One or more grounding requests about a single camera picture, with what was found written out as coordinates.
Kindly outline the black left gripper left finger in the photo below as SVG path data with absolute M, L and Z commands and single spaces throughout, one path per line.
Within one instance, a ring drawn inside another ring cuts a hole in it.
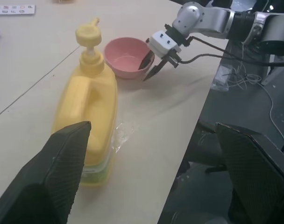
M 0 224 L 65 224 L 79 187 L 91 123 L 53 133 L 0 197 Z

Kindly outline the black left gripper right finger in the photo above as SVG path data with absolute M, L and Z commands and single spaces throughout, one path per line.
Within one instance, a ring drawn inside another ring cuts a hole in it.
M 228 217 L 234 224 L 284 224 L 284 152 L 265 135 L 216 123 L 233 186 Z

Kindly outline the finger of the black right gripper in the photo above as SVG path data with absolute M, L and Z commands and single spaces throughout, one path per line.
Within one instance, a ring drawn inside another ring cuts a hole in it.
M 147 65 L 151 62 L 153 56 L 154 56 L 154 53 L 152 51 L 149 51 L 146 54 L 146 56 L 142 59 L 141 64 L 140 64 L 138 70 L 142 70 L 145 67 L 147 67 Z
M 144 77 L 143 81 L 146 81 L 156 75 L 168 62 L 169 57 L 164 57 L 158 65 L 154 65 L 151 69 L 147 72 L 146 76 Z

